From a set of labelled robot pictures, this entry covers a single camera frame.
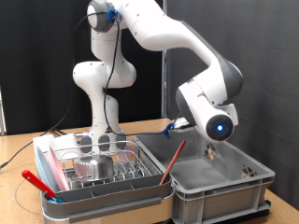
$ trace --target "red tool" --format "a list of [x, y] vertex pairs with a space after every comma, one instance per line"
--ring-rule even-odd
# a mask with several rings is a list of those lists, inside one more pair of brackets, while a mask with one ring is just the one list
[[34, 174], [29, 170], [24, 170], [21, 173], [22, 177], [36, 186], [38, 189], [43, 191], [48, 197], [52, 198], [57, 203], [63, 203], [63, 201], [56, 195], [56, 193], [51, 190], [47, 185], [45, 185], [40, 179], [38, 179]]
[[167, 167], [167, 170], [166, 170], [166, 172], [165, 172], [165, 174], [164, 174], [164, 176], [163, 176], [163, 178], [162, 178], [162, 180], [161, 180], [161, 182], [160, 182], [160, 185], [162, 185], [162, 184], [164, 183], [164, 181], [166, 180], [166, 178], [167, 178], [167, 176], [168, 176], [168, 174], [169, 174], [171, 168], [172, 168], [173, 165], [175, 164], [175, 162], [176, 162], [176, 160], [177, 160], [177, 158], [178, 158], [178, 155], [179, 155], [180, 151], [184, 148], [185, 144], [186, 144], [186, 140], [183, 140], [183, 141], [180, 143], [180, 145], [179, 145], [179, 147], [178, 147], [178, 150], [177, 150], [177, 152], [176, 152], [174, 158], [170, 161], [170, 163], [169, 163], [169, 165], [168, 165], [168, 167]]

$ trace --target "black background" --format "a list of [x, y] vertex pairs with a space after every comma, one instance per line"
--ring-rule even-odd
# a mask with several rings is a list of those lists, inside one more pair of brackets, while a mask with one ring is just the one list
[[[299, 1], [172, 0], [168, 15], [186, 21], [244, 76], [231, 100], [239, 125], [233, 145], [276, 172], [270, 189], [299, 209]], [[168, 56], [168, 110], [178, 114], [181, 83], [206, 69], [189, 49]]]
[[[72, 78], [72, 38], [89, 0], [0, 3], [0, 83], [7, 134], [45, 131], [64, 115], [60, 129], [92, 125], [91, 103]], [[97, 61], [90, 26], [76, 35], [76, 63]], [[130, 88], [108, 90], [120, 106], [120, 122], [161, 117], [162, 53], [142, 49], [129, 30], [122, 32], [123, 56], [135, 66]]]

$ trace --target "table surface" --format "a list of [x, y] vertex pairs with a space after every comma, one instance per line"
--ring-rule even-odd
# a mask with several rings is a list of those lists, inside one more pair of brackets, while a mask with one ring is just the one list
[[[126, 133], [141, 133], [163, 130], [169, 119], [155, 119], [120, 124]], [[66, 133], [87, 132], [89, 128], [64, 130]], [[0, 137], [0, 163], [9, 160], [14, 153], [28, 144], [41, 133], [27, 133]], [[21, 172], [30, 170], [36, 175], [35, 155], [33, 145], [22, 151], [12, 162], [0, 171], [0, 222], [1, 223], [42, 223], [38, 190], [29, 182], [23, 181]], [[298, 224], [299, 212], [277, 195], [267, 190], [265, 199], [269, 200], [270, 215], [259, 217], [243, 224]]]

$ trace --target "metal bowl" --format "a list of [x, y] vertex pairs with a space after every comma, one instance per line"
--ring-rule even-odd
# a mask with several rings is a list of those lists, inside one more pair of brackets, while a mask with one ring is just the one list
[[74, 163], [76, 181], [90, 182], [113, 176], [113, 160], [106, 155], [81, 158]]

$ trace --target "cable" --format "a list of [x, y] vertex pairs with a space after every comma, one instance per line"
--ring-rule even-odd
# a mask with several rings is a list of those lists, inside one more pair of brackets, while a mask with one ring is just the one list
[[61, 131], [61, 130], [59, 130], [59, 129], [57, 129], [57, 128], [54, 128], [54, 130], [55, 130], [56, 132], [62, 134], [62, 135], [66, 135], [66, 134], [67, 134], [67, 133], [65, 133], [65, 132], [63, 132], [63, 131]]
[[178, 113], [178, 115], [177, 115], [177, 117], [175, 118], [175, 120], [174, 120], [173, 123], [176, 123], [176, 122], [177, 122], [177, 120], [178, 120], [178, 118], [179, 118], [179, 116], [180, 116], [180, 113], [181, 113], [181, 112]]
[[23, 180], [23, 181], [19, 184], [19, 186], [16, 188], [16, 190], [15, 190], [15, 199], [16, 199], [16, 202], [17, 202], [17, 204], [19, 205], [19, 207], [21, 207], [21, 208], [24, 209], [25, 211], [27, 211], [27, 212], [29, 212], [29, 213], [32, 213], [32, 214], [35, 214], [35, 215], [38, 215], [38, 216], [39, 216], [38, 213], [29, 211], [28, 209], [24, 208], [24, 207], [18, 202], [17, 191], [18, 191], [20, 185], [21, 185], [24, 181], [25, 181], [25, 180]]
[[[75, 26], [75, 29], [74, 29], [74, 33], [73, 33], [73, 68], [75, 67], [75, 36], [76, 36], [76, 30], [78, 29], [78, 27], [83, 23], [84, 20], [86, 20], [88, 17], [90, 17], [91, 15], [97, 15], [97, 14], [104, 14], [104, 13], [107, 13], [107, 12], [94, 12], [94, 13], [91, 13], [91, 14], [88, 14], [86, 16], [84, 16], [78, 23], [77, 25]], [[63, 120], [65, 119], [65, 117], [67, 116], [69, 110], [70, 110], [70, 107], [72, 105], [72, 101], [73, 101], [73, 88], [71, 89], [71, 93], [70, 93], [70, 99], [69, 99], [69, 103], [68, 103], [68, 106], [67, 106], [67, 109], [63, 115], [63, 117], [59, 120], [59, 122], [57, 124], [55, 124], [53, 127], [51, 127], [50, 129], [48, 129], [46, 132], [42, 133], [41, 135], [39, 136], [43, 136], [45, 135], [46, 133], [48, 132], [51, 132], [53, 130], [56, 130], [58, 132], [60, 132], [58, 129], [57, 129], [57, 126], [60, 125]], [[23, 148], [21, 148], [19, 151], [17, 151], [15, 153], [15, 155], [13, 155], [13, 157], [9, 160], [9, 161], [6, 161], [4, 163], [2, 163], [0, 165], [0, 170], [3, 169], [5, 166], [7, 166], [22, 150], [24, 150], [26, 147], [30, 146], [31, 144], [33, 143], [33, 141], [31, 141], [30, 143], [28, 143], [26, 146], [24, 146]]]
[[60, 137], [60, 135], [58, 134], [58, 132], [56, 132], [55, 130], [52, 130], [54, 135], [57, 135], [57, 137]]
[[109, 124], [109, 121], [107, 119], [107, 112], [106, 112], [106, 99], [107, 99], [107, 89], [108, 89], [108, 85], [109, 85], [109, 82], [112, 78], [112, 75], [113, 75], [113, 71], [114, 71], [114, 67], [115, 67], [115, 59], [116, 59], [116, 53], [117, 53], [117, 50], [118, 50], [118, 44], [119, 44], [119, 35], [120, 35], [120, 24], [119, 24], [119, 21], [117, 20], [117, 18], [113, 17], [112, 19], [115, 20], [115, 22], [117, 23], [117, 26], [118, 26], [118, 33], [117, 33], [117, 38], [116, 38], [116, 45], [115, 45], [115, 50], [114, 50], [114, 56], [113, 56], [113, 64], [112, 64], [112, 69], [111, 69], [111, 73], [110, 73], [110, 76], [109, 76], [109, 79], [107, 81], [107, 84], [106, 84], [106, 88], [105, 88], [105, 96], [104, 96], [104, 114], [105, 114], [105, 119], [106, 119], [106, 123], [107, 123], [107, 126], [108, 128], [116, 135], [120, 135], [120, 136], [131, 136], [131, 135], [140, 135], [140, 134], [162, 134], [164, 133], [164, 131], [158, 131], [158, 132], [149, 132], [149, 133], [130, 133], [130, 134], [124, 134], [124, 133], [115, 133], [113, 131], [113, 129], [111, 128], [110, 124]]

